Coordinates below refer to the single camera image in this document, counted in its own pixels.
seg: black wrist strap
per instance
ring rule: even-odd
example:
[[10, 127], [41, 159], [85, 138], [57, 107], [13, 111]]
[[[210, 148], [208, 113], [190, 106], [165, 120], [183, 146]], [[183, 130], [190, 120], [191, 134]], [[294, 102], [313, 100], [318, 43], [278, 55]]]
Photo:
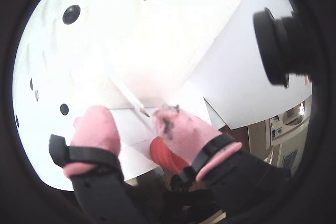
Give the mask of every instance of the black wrist strap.
[[185, 183], [195, 181], [198, 172], [207, 164], [207, 162], [221, 149], [230, 143], [233, 143], [235, 139], [227, 134], [223, 133], [212, 140], [210, 140], [204, 147], [200, 150], [194, 162], [191, 166], [184, 167], [179, 176]]
[[107, 150], [93, 147], [67, 146], [65, 138], [62, 136], [51, 135], [49, 141], [49, 153], [52, 161], [60, 167], [74, 162], [83, 162], [99, 165], [99, 169], [90, 171], [99, 173], [114, 172], [123, 182], [123, 174], [119, 168], [118, 157]]
[[67, 146], [64, 137], [51, 135], [49, 153], [60, 167], [73, 162], [98, 165], [87, 173], [70, 178], [79, 205], [93, 223], [148, 224], [126, 194], [119, 160], [112, 152]]

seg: gloved hand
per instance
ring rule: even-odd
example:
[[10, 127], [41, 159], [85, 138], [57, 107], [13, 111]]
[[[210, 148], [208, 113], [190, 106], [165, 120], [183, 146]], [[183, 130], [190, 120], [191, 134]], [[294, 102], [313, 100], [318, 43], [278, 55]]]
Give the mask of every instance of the gloved hand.
[[[192, 164], [196, 155], [207, 142], [221, 134], [220, 131], [200, 118], [178, 107], [162, 107], [154, 112], [152, 120], [158, 136], [162, 138], [168, 148], [189, 164]], [[196, 180], [201, 180], [208, 171], [240, 148], [240, 142], [226, 146], [201, 169]]]
[[[74, 121], [75, 134], [70, 145], [96, 147], [120, 153], [120, 139], [117, 126], [111, 112], [103, 106], [90, 107], [82, 117]], [[64, 175], [70, 177], [75, 174], [86, 173], [96, 165], [85, 163], [71, 163], [63, 168]]]

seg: white surface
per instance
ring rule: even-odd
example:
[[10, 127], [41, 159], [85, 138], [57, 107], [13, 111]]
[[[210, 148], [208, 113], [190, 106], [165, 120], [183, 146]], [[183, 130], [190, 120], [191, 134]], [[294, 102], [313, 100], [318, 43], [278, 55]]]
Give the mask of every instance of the white surface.
[[288, 0], [242, 0], [190, 78], [231, 129], [285, 112], [311, 94], [304, 77], [290, 76], [288, 90], [269, 83], [253, 27], [253, 13], [265, 7], [275, 18], [292, 11]]
[[223, 119], [217, 114], [217, 112], [210, 106], [210, 104], [205, 101], [206, 108], [209, 112], [209, 117], [211, 120], [211, 125], [216, 129], [221, 129], [226, 125], [226, 123], [223, 121]]
[[[71, 106], [131, 108], [105, 74], [96, 43], [103, 40], [127, 87], [145, 106], [159, 106], [186, 81], [240, 1], [41, 0], [23, 33], [14, 76], [29, 67], [41, 98], [54, 93]], [[80, 16], [65, 25], [63, 13], [73, 4]]]

